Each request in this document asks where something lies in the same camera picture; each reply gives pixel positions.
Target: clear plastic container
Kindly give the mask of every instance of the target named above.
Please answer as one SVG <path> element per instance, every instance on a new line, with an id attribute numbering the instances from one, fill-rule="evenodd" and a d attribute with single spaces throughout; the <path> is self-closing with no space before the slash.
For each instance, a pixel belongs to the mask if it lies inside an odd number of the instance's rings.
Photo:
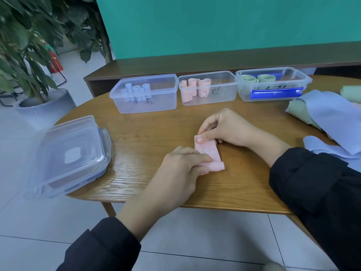
<path id="1" fill-rule="evenodd" d="M 192 79 L 198 80 L 196 85 L 192 84 Z M 237 79 L 230 71 L 179 76 L 178 86 L 183 105 L 233 101 L 237 95 Z"/>
<path id="2" fill-rule="evenodd" d="M 238 95 L 247 102 L 293 100 L 312 82 L 311 77 L 291 67 L 239 70 L 236 77 Z"/>
<path id="3" fill-rule="evenodd" d="M 109 97 L 121 114 L 163 111 L 177 107 L 177 89 L 175 74 L 124 78 Z"/>
<path id="4" fill-rule="evenodd" d="M 110 159 L 110 136 L 93 116 L 38 132 L 22 173 L 27 181 L 25 197 L 70 193 L 101 176 Z"/>

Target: teal wall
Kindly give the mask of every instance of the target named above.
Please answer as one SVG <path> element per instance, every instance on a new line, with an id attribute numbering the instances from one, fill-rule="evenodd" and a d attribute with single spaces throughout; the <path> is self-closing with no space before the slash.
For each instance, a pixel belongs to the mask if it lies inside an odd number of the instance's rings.
<path id="1" fill-rule="evenodd" d="M 97 1 L 117 59 L 361 40 L 361 0 Z"/>

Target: black sleeve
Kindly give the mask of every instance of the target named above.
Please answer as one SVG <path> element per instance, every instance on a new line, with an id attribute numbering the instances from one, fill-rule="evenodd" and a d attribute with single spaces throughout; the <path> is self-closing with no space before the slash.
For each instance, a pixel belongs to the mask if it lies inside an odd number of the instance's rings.
<path id="1" fill-rule="evenodd" d="M 139 251 L 140 243 L 117 218 L 104 218 L 69 246 L 57 271 L 127 271 Z"/>
<path id="2" fill-rule="evenodd" d="M 292 148 L 271 167 L 269 183 L 340 271 L 361 270 L 361 173 Z"/>

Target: gray plant pot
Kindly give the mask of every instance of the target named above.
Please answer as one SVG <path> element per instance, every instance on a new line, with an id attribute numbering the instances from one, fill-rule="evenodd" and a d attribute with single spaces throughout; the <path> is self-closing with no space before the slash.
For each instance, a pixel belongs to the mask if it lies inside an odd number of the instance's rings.
<path id="1" fill-rule="evenodd" d="M 27 98 L 17 102 L 14 107 L 35 130 L 53 126 L 61 117 L 76 107 L 72 97 L 65 88 L 48 92 L 49 97 L 42 94 L 47 101 L 41 104 L 38 99 Z"/>

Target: oval wooden tabletop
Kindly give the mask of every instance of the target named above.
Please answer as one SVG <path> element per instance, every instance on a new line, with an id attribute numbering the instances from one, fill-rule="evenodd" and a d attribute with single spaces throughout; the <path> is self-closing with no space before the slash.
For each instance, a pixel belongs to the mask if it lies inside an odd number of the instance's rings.
<path id="1" fill-rule="evenodd" d="M 339 92 L 344 85 L 361 85 L 361 80 L 312 76 L 307 91 Z M 106 173 L 69 196 L 82 200 L 124 202 L 144 189 L 164 156 L 177 146 L 194 147 L 194 135 L 209 115 L 229 108 L 255 126 L 268 131 L 291 146 L 303 146 L 302 139 L 313 135 L 332 144 L 327 136 L 285 113 L 288 101 L 234 101 L 183 106 L 178 91 L 174 110 L 120 114 L 109 93 L 94 98 L 64 116 L 63 123 L 93 115 L 99 127 L 106 128 L 113 142 L 113 159 Z M 255 153 L 228 143 L 217 145 L 225 170 L 197 179 L 196 191 L 186 207 L 288 214 L 291 211 L 268 185 L 269 167 Z"/>

